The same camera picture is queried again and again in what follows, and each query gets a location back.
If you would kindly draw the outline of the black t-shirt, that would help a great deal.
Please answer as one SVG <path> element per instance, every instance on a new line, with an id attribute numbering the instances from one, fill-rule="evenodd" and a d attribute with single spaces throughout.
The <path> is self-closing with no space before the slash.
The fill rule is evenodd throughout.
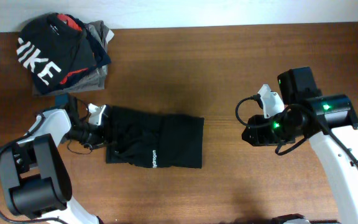
<path id="1" fill-rule="evenodd" d="M 114 106 L 110 119 L 114 144 L 106 149 L 106 163 L 144 168 L 202 168 L 204 118 Z"/>

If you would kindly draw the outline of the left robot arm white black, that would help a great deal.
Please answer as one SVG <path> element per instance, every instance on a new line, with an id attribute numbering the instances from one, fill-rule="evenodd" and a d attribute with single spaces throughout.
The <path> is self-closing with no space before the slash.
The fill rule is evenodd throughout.
<path id="1" fill-rule="evenodd" d="M 20 138 L 0 147 L 0 180 L 8 210 L 25 216 L 24 223 L 89 223 L 102 219 L 74 198 L 68 171 L 58 151 L 76 141 L 93 151 L 109 144 L 110 107 L 87 104 L 70 94 L 56 96 L 55 106 L 37 112 L 35 123 Z"/>

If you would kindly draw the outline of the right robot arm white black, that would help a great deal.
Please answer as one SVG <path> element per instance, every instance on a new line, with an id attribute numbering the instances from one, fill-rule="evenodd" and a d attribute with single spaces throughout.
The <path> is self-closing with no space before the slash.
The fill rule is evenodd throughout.
<path id="1" fill-rule="evenodd" d="M 249 97 L 262 109 L 244 122 L 242 140 L 273 146 L 284 156 L 309 142 L 318 157 L 339 212 L 339 223 L 358 223 L 358 116 L 344 94 L 324 96 L 310 67 L 277 77 L 274 92 L 264 84 Z"/>

